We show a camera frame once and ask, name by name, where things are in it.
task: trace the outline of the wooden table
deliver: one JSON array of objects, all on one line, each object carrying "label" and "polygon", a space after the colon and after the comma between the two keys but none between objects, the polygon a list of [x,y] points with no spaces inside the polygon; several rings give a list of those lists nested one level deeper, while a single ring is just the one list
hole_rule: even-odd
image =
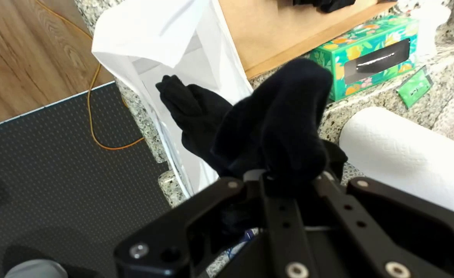
[{"label": "wooden table", "polygon": [[[72,2],[43,3],[85,28]],[[40,0],[0,0],[0,122],[88,90],[96,65],[91,37]],[[111,79],[102,71],[97,85]]]},{"label": "wooden table", "polygon": [[378,16],[394,3],[356,0],[321,14],[292,0],[219,0],[248,79],[255,79],[312,48]]}]

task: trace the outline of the black mat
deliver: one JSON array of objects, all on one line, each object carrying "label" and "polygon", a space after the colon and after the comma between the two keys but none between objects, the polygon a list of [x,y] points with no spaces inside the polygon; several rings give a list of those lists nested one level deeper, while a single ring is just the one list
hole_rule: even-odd
[{"label": "black mat", "polygon": [[[96,147],[86,94],[0,124],[0,277],[29,258],[97,271],[114,278],[113,249],[168,210],[157,178],[167,166],[148,147]],[[114,84],[92,93],[102,142],[140,136]]]}]

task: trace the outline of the white cloth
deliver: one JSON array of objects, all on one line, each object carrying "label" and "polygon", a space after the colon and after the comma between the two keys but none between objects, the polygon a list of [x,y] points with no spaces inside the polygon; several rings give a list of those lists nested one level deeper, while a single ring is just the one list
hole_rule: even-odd
[{"label": "white cloth", "polygon": [[426,62],[437,54],[437,30],[449,19],[449,8],[440,0],[421,0],[420,8],[412,10],[411,17],[418,22],[417,31],[417,60]]},{"label": "white cloth", "polygon": [[92,54],[145,104],[184,193],[211,184],[216,173],[182,147],[154,85],[176,74],[231,104],[251,93],[218,0],[126,0],[99,19]]}]

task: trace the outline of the black cloth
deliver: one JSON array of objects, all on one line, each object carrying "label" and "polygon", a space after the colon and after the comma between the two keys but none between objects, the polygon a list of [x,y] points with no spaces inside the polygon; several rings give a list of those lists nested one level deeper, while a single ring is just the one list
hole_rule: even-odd
[{"label": "black cloth", "polygon": [[313,181],[327,156],[318,127],[332,88],[332,74],[310,60],[293,60],[275,76],[279,84],[261,132],[267,169],[292,184]]},{"label": "black cloth", "polygon": [[293,0],[293,5],[313,5],[323,13],[333,13],[344,6],[350,6],[355,0]]},{"label": "black cloth", "polygon": [[184,85],[176,76],[163,76],[156,85],[160,101],[182,130],[182,145],[202,158],[221,176],[230,173],[211,155],[211,145],[231,105],[213,91],[197,85]]},{"label": "black cloth", "polygon": [[177,77],[157,84],[160,99],[182,128],[187,150],[219,176],[241,178],[253,169],[304,184],[324,167],[341,176],[346,155],[321,141],[318,127],[332,76],[310,60],[293,60],[230,107],[218,94]]}]

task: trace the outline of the screw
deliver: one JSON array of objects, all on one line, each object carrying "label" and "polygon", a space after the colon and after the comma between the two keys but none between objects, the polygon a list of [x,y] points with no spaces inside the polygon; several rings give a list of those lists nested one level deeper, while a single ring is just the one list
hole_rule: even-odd
[{"label": "screw", "polygon": [[143,258],[146,254],[148,254],[148,246],[143,244],[143,243],[134,244],[134,246],[129,249],[129,255],[131,255],[134,260],[140,260],[140,258]]},{"label": "screw", "polygon": [[367,181],[356,181],[356,186],[360,186],[360,187],[369,187]]},{"label": "screw", "polygon": [[239,184],[238,184],[238,182],[234,182],[234,181],[230,181],[230,182],[227,182],[227,187],[228,187],[228,189],[238,189],[238,187],[239,187]]},{"label": "screw", "polygon": [[309,278],[309,271],[301,263],[290,263],[285,272],[289,278]]},{"label": "screw", "polygon": [[384,269],[394,278],[411,278],[409,269],[397,261],[386,263]]}]

